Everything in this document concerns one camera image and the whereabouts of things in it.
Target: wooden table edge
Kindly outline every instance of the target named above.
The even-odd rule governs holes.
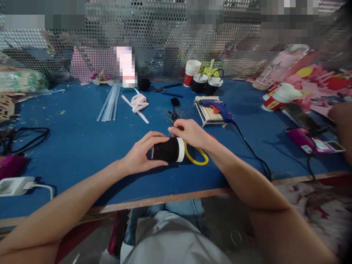
[[[350,174],[350,171],[339,170],[335,172],[328,172],[316,175],[316,179],[326,179],[331,177],[343,176]],[[284,184],[294,184],[299,182],[306,182],[311,180],[311,176],[299,176],[293,178],[287,178],[282,180],[274,180],[272,183],[273,185],[284,185]],[[112,205],[100,206],[100,207],[92,207],[88,210],[87,215],[95,215],[100,213],[108,213],[114,212],[119,210],[137,208],[142,206],[150,206],[156,204],[164,204],[167,202],[176,202],[176,201],[183,201],[188,199],[196,199],[196,198],[204,198],[209,196],[216,196],[220,194],[230,194],[232,190],[230,188],[218,188],[213,190],[205,190],[205,191],[196,191],[196,192],[188,192],[184,194],[176,194],[176,195],[168,195],[168,196],[161,196],[161,197],[154,197],[143,199],[139,201],[132,201],[132,202],[124,202],[124,203],[117,203]],[[7,218],[0,220],[0,228],[3,227],[11,227],[19,225],[23,222],[27,217],[14,217],[14,218]]]

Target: blue glue gun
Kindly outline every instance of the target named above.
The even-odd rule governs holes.
[[[214,99],[202,99],[199,101],[195,101],[194,103],[197,103],[204,107],[211,107],[214,113],[219,113],[221,115],[221,117],[224,120],[224,123],[231,123],[233,121],[233,117],[226,110],[225,108],[226,103],[224,103],[223,101],[214,100]]]

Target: jeans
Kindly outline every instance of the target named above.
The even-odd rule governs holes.
[[[137,221],[140,217],[153,217],[160,211],[175,213],[193,224],[203,235],[209,236],[209,229],[204,218],[204,207],[201,199],[191,199],[179,202],[163,203],[131,210],[124,242],[128,245],[136,245]]]

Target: blue table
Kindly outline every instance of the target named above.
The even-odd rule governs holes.
[[[163,85],[154,84],[156,88]],[[168,134],[167,128],[172,125],[168,118],[168,111],[172,111],[172,97],[168,95],[153,91],[143,93],[150,103],[143,110],[149,124],[134,114],[121,98],[117,120],[97,122],[109,86],[77,84],[67,87],[65,84],[55,89],[66,89],[66,92],[20,103],[21,118],[15,125],[17,128],[50,128],[50,138],[28,152],[27,157],[32,160],[24,176],[40,177],[41,182],[55,185],[58,194],[122,158],[148,131]],[[179,116],[193,118],[201,124],[193,106],[196,95],[184,86],[173,87],[169,91],[184,96],[180,98],[181,106],[176,108]],[[273,181],[284,183],[278,180],[309,175],[306,155],[284,133],[286,128],[295,127],[294,123],[279,111],[269,113],[262,110],[263,94],[250,83],[226,80],[216,95],[227,102],[227,108],[245,138],[255,153],[269,165]],[[125,92],[124,95],[130,100],[135,93]],[[205,130],[241,159],[264,172],[262,164],[253,157],[232,124],[226,128],[207,126]],[[189,150],[191,155],[195,155],[191,147]],[[340,154],[312,159],[311,165],[316,175],[349,170]],[[90,212],[113,211],[229,191],[225,178],[212,161],[206,166],[196,166],[185,159],[181,164],[124,178],[112,186]],[[0,201],[0,222],[8,220],[7,224],[0,223],[1,227],[33,213],[49,201],[49,193],[41,188],[29,195],[4,197]]]

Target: white ribbon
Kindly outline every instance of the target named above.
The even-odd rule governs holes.
[[[122,95],[121,97],[122,97],[122,99],[125,100],[126,103],[129,104],[130,107],[132,107],[132,111],[134,113],[139,114],[139,116],[147,124],[149,124],[149,121],[146,119],[146,117],[139,111],[149,105],[149,103],[147,102],[147,98],[144,95],[142,95],[141,93],[139,93],[136,88],[134,88],[134,89],[137,92],[137,94],[134,97],[132,97],[131,102],[129,102],[129,100],[124,95]]]

